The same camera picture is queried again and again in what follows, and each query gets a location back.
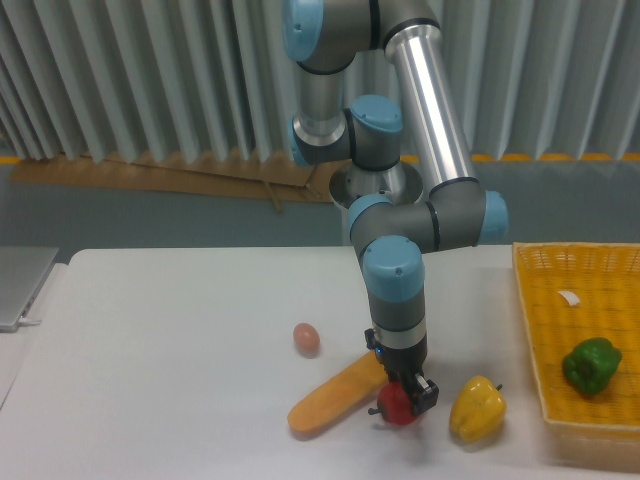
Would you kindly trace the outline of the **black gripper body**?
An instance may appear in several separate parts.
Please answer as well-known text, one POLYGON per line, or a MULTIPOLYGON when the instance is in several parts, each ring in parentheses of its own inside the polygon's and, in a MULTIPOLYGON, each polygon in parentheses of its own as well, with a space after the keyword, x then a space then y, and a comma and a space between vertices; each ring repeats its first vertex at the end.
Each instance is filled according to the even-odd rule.
POLYGON ((419 342, 407 348, 391 348, 382 344, 372 328, 364 332, 366 347, 374 352, 377 361, 384 367, 395 370, 400 382, 401 373, 422 373, 423 363, 427 357, 427 336, 423 335, 419 342))

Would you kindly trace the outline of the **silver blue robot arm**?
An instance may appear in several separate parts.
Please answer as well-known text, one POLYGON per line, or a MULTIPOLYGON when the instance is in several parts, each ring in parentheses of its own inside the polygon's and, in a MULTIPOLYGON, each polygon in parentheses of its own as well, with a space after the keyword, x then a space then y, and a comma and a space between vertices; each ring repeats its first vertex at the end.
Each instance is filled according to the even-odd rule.
POLYGON ((501 239, 504 199, 476 178, 441 54, 441 27, 423 1, 287 1, 282 36, 301 74, 299 107, 288 122, 296 163, 350 160, 354 171, 400 167, 409 131, 422 165, 419 198, 349 188, 347 230, 366 286, 372 325, 368 348, 405 394, 412 416, 437 403, 424 375, 426 253, 501 239), (365 95, 343 102, 345 70, 357 55, 380 51, 397 75, 401 99, 365 95))

